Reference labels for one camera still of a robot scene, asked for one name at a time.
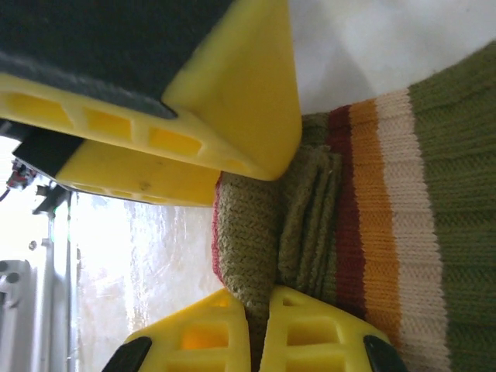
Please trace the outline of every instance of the folded fabric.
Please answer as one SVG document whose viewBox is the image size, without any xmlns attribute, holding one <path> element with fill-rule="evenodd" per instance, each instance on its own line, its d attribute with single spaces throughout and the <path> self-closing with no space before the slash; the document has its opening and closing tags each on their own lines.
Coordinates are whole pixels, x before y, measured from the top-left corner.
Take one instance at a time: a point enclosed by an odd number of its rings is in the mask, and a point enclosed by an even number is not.
<svg viewBox="0 0 496 372">
<path fill-rule="evenodd" d="M 223 174 L 214 271 L 246 307 L 253 370 L 276 283 L 383 330 L 410 370 L 494 370 L 494 190 L 494 42 L 403 91 L 304 117 L 279 181 Z"/>
</svg>

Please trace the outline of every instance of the black rubber tip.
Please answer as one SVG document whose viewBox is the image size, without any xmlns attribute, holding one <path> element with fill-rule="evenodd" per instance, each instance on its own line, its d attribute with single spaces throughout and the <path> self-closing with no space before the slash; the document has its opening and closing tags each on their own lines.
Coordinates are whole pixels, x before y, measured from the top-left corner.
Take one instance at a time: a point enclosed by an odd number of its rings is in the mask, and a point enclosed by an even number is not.
<svg viewBox="0 0 496 372">
<path fill-rule="evenodd" d="M 138 372 L 151 346 L 149 337 L 140 337 L 122 345 L 102 372 Z"/>
<path fill-rule="evenodd" d="M 363 338 L 373 372 L 408 372 L 396 349 L 376 336 Z"/>
</svg>

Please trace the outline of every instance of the orange stripe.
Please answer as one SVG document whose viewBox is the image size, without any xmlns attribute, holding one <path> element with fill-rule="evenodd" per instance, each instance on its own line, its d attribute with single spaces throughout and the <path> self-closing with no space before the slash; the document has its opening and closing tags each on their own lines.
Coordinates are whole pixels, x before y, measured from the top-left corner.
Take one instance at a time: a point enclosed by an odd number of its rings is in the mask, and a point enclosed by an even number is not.
<svg viewBox="0 0 496 372">
<path fill-rule="evenodd" d="M 374 100 L 350 108 L 353 183 L 360 211 L 365 256 L 363 282 L 367 321 L 400 346 L 399 262 L 393 235 L 393 213 L 384 182 L 384 161 L 377 137 Z"/>
</svg>

